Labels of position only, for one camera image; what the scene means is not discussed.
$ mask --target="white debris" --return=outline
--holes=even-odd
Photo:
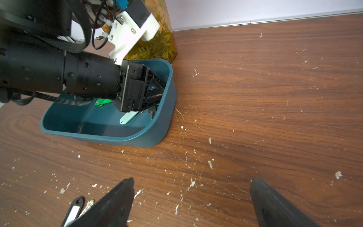
[[[134,196],[134,199],[136,198],[136,196],[138,195],[138,194],[140,194],[140,192],[141,192],[141,189],[136,193],[136,195]]]
[[[208,161],[209,167],[213,169],[212,161]]]
[[[179,207],[179,205],[176,205],[176,208],[175,208],[175,215],[177,215],[177,213],[178,213],[178,207]]]
[[[194,181],[193,181],[193,178],[192,178],[192,183],[190,184],[190,186],[189,186],[189,188],[188,188],[188,191],[189,191],[189,189],[190,189],[191,187],[194,187],[194,186],[195,186],[195,180],[196,180],[196,179],[194,179]]]
[[[342,172],[340,172],[340,171],[338,171],[338,172],[336,172],[335,173],[335,177],[337,178],[337,180],[340,178],[340,177],[342,177],[343,175],[342,175]]]

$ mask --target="screw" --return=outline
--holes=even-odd
[[[123,17],[122,16],[116,17],[116,20],[118,22],[120,22],[120,24],[123,24]]]

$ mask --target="black key tag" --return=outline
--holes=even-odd
[[[83,206],[85,205],[85,198],[78,197],[76,198],[70,205],[69,210],[67,212],[66,217],[61,225],[61,227],[67,227],[74,222],[82,211]]]

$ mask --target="black strap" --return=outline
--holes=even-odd
[[[85,9],[82,7],[82,3],[80,0],[66,0],[66,2],[68,3],[69,7],[71,8],[72,12],[76,16],[79,24],[82,27],[85,41],[79,43],[71,43],[60,39],[52,39],[41,36],[37,37],[43,40],[44,42],[47,42],[50,45],[55,46],[61,50],[65,50],[69,53],[80,53],[83,51],[83,49],[85,49],[88,46],[91,39],[90,20],[87,17]]]
[[[92,100],[88,101],[88,102],[77,102],[77,101],[67,100],[67,99],[58,98],[58,97],[54,97],[54,96],[49,96],[47,94],[43,94],[43,93],[39,93],[39,92],[31,92],[31,91],[16,91],[16,93],[30,96],[28,98],[13,100],[13,102],[18,104],[19,106],[25,106],[26,104],[29,104],[33,100],[33,98],[40,98],[40,99],[51,101],[51,102],[57,102],[57,103],[62,103],[62,104],[75,105],[75,106],[85,106],[92,102]]]

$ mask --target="black cylindrical joint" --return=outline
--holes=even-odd
[[[112,59],[88,52],[67,53],[64,80],[67,94],[114,99],[120,91],[120,66]]]
[[[0,88],[61,93],[64,51],[26,34],[5,34],[9,37],[0,37]]]

